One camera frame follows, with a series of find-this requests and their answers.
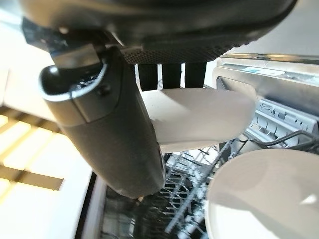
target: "textured black surface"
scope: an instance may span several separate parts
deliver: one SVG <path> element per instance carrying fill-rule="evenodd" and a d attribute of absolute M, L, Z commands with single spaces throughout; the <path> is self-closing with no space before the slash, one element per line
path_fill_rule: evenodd
<path fill-rule="evenodd" d="M 158 89 L 158 66 L 157 64 L 140 64 L 139 79 L 142 91 Z"/>
<path fill-rule="evenodd" d="M 207 62 L 215 60 L 234 46 L 194 47 L 185 49 L 132 50 L 123 52 L 125 60 L 130 64 L 162 64 L 183 62 Z"/>
<path fill-rule="evenodd" d="M 117 51 L 106 74 L 113 75 L 121 84 L 113 111 L 96 121 L 62 129 L 94 172 L 116 192 L 129 198 L 155 193 L 164 184 L 165 172 L 132 68 Z"/>

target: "white bowl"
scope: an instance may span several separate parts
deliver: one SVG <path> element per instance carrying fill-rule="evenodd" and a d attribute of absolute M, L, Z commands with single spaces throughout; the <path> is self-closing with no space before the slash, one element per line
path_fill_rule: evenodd
<path fill-rule="evenodd" d="M 163 153 L 217 145 L 249 126 L 255 102 L 227 90 L 184 88 L 141 92 Z"/>
<path fill-rule="evenodd" d="M 210 239 L 318 239 L 319 156 L 288 149 L 242 154 L 207 192 Z"/>

